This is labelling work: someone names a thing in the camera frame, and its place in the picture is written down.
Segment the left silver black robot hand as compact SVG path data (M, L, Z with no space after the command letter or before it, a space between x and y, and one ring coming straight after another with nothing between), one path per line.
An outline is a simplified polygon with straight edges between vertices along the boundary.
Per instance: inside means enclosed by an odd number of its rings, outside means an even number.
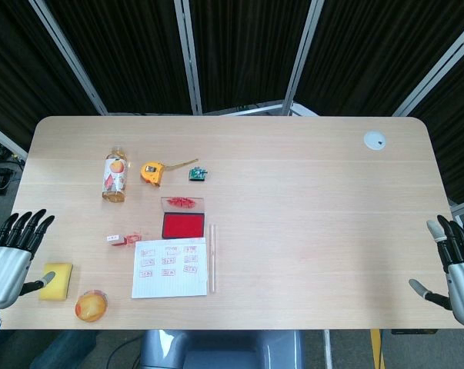
M13 305L18 297L44 288L55 277L50 271L37 281L25 280L42 239L55 217L36 213L11 214L0 227L0 310Z

